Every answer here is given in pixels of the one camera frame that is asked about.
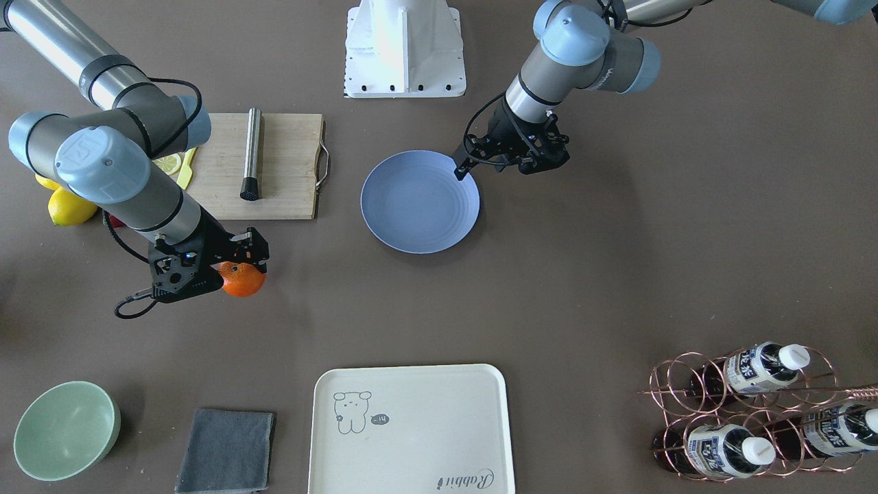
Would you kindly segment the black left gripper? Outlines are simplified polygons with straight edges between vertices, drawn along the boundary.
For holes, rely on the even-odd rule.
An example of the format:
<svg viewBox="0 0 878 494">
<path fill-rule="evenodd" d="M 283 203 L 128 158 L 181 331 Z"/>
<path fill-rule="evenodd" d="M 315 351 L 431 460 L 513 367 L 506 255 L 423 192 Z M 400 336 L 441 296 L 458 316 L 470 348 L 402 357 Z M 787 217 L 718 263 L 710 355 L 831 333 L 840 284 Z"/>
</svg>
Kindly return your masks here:
<svg viewBox="0 0 878 494">
<path fill-rule="evenodd" d="M 483 137 L 473 137 L 472 152 L 455 152 L 454 175 L 463 181 L 478 165 L 495 166 L 497 172 L 515 167 L 523 174 L 533 174 L 563 166 L 570 158 L 567 152 L 569 138 L 558 129 L 558 116 L 549 110 L 543 122 L 524 121 L 501 100 Z"/>
</svg>

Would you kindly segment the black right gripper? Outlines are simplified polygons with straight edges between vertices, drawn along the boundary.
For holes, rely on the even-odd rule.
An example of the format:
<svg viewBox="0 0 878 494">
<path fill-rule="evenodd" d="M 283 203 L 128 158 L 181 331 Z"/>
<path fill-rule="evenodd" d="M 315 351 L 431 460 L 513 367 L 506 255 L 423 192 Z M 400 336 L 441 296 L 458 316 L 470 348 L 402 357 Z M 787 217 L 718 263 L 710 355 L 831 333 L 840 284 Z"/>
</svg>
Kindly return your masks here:
<svg viewBox="0 0 878 494">
<path fill-rule="evenodd" d="M 175 303 L 213 293 L 223 286 L 222 276 L 213 268 L 217 263 L 248 263 L 267 273 L 269 258 L 268 242 L 259 231 L 233 235 L 222 227 L 198 227 L 178 244 L 158 239 L 150 247 L 151 298 Z"/>
</svg>

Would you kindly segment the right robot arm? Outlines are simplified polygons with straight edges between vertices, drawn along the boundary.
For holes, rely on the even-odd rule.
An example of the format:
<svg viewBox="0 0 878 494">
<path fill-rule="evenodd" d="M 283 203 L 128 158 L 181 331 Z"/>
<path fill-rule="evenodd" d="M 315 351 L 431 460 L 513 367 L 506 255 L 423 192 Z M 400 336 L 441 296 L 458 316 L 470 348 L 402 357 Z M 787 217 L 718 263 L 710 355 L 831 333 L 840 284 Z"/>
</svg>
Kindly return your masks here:
<svg viewBox="0 0 878 494">
<path fill-rule="evenodd" d="M 205 144 L 211 121 L 199 93 L 169 96 L 60 1 L 3 1 L 2 21 L 97 107 L 96 113 L 26 113 L 10 151 L 41 177 L 91 201 L 150 243 L 152 284 L 132 300 L 173 303 L 223 287 L 228 261 L 266 273 L 255 228 L 228 233 L 156 159 Z"/>
</svg>

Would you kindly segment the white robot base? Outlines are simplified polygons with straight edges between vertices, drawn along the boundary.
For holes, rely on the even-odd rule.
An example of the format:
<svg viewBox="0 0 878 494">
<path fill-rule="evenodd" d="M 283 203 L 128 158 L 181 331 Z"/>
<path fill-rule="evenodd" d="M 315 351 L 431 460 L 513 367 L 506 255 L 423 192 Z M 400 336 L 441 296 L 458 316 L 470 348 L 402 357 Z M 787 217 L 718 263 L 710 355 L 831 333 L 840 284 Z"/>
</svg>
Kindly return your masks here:
<svg viewBox="0 0 878 494">
<path fill-rule="evenodd" d="M 460 97 L 460 13 L 445 1 L 361 1 L 347 13 L 348 98 Z"/>
</svg>

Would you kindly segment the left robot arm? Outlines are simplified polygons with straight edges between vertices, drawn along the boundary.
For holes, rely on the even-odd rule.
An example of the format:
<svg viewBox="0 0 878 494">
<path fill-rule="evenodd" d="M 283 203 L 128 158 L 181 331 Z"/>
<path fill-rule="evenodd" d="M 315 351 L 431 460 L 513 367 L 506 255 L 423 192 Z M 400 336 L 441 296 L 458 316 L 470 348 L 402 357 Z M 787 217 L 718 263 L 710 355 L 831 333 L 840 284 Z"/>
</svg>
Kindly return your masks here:
<svg viewBox="0 0 878 494">
<path fill-rule="evenodd" d="M 504 93 L 488 105 L 493 115 L 482 137 L 464 132 L 453 153 L 455 178 L 474 166 L 514 167 L 532 174 L 564 165 L 569 138 L 555 109 L 571 91 L 645 91 L 661 71 L 661 53 L 636 28 L 671 25 L 697 1 L 545 1 L 532 29 L 535 48 Z"/>
</svg>

